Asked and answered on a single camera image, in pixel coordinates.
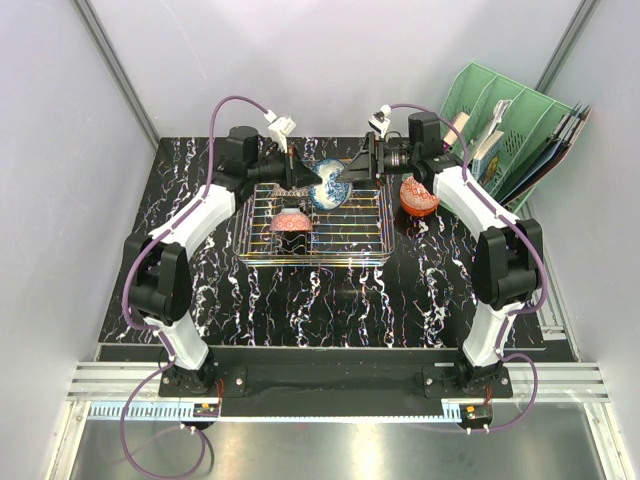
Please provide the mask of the red patterned ceramic bowl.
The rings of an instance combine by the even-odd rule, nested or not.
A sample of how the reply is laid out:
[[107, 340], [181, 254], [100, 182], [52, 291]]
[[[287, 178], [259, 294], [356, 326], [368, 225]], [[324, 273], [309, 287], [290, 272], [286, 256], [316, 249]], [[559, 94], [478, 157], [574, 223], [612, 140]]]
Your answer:
[[308, 194], [309, 189], [307, 187], [287, 190], [281, 186], [275, 186], [272, 189], [272, 195], [274, 197], [306, 197]]

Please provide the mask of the blue orange ceramic bowl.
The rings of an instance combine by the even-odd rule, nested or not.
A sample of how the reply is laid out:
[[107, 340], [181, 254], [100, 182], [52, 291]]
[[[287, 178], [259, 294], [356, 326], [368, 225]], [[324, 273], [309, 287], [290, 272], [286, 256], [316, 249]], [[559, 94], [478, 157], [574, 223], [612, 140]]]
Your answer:
[[314, 184], [309, 188], [309, 198], [316, 209], [331, 211], [349, 199], [352, 184], [338, 181], [344, 169], [345, 164], [339, 159], [324, 159], [313, 166], [312, 171], [322, 180], [320, 184]]

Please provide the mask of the pink floral pattern bowl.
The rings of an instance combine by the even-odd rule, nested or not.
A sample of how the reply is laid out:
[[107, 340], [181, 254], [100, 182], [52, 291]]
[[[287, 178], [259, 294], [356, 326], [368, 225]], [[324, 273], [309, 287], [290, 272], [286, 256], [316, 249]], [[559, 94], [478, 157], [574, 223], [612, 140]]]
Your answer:
[[310, 232], [312, 222], [299, 208], [283, 208], [271, 220], [270, 230], [272, 232]]

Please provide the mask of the blue zigzag pattern bowl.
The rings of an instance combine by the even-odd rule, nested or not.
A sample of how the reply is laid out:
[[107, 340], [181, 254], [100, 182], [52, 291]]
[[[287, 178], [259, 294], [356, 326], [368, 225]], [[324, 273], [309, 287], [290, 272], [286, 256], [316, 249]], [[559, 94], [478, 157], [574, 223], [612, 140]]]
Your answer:
[[413, 176], [402, 181], [399, 198], [403, 210], [415, 217], [425, 217], [434, 213], [440, 204], [440, 199]]

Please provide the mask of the metal wire dish rack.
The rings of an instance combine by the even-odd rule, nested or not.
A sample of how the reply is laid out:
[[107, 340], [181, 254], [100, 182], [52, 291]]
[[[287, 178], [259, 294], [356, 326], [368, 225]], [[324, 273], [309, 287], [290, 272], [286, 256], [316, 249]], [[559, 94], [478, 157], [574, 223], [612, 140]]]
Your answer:
[[[331, 211], [316, 209], [306, 197], [274, 197], [275, 183], [254, 188], [236, 221], [234, 253], [249, 266], [382, 266], [395, 249], [393, 188], [383, 184], [353, 188]], [[299, 208], [310, 232], [272, 232], [283, 208]]]

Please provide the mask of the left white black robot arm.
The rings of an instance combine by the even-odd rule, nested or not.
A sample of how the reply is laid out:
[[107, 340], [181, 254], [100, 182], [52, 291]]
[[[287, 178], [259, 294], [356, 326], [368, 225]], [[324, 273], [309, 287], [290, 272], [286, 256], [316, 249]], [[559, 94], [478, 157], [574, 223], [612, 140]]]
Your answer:
[[280, 118], [270, 125], [268, 140], [249, 126], [210, 138], [206, 182], [195, 197], [151, 233], [132, 234], [125, 241], [122, 315], [130, 328], [149, 331], [160, 340], [168, 354], [162, 372], [193, 395], [208, 394], [218, 382], [214, 356], [190, 316], [189, 261], [257, 184], [276, 183], [291, 190], [320, 183], [288, 142], [293, 127]]

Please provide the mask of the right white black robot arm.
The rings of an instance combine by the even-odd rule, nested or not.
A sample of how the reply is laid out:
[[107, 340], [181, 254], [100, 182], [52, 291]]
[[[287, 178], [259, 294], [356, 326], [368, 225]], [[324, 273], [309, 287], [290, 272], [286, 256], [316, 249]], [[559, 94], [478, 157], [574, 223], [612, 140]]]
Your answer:
[[539, 310], [539, 304], [529, 306], [528, 301], [535, 292], [542, 297], [548, 293], [542, 227], [507, 211], [477, 182], [469, 170], [471, 150], [458, 128], [452, 131], [463, 154], [445, 151], [441, 129], [453, 124], [439, 114], [415, 106], [408, 118], [407, 141], [387, 145], [389, 115], [395, 108], [383, 105], [370, 117], [371, 131], [363, 150], [337, 179], [357, 184], [410, 173], [446, 204], [475, 239], [471, 278], [476, 311], [446, 379], [463, 395], [476, 396], [500, 379], [508, 360], [506, 335], [516, 316]]

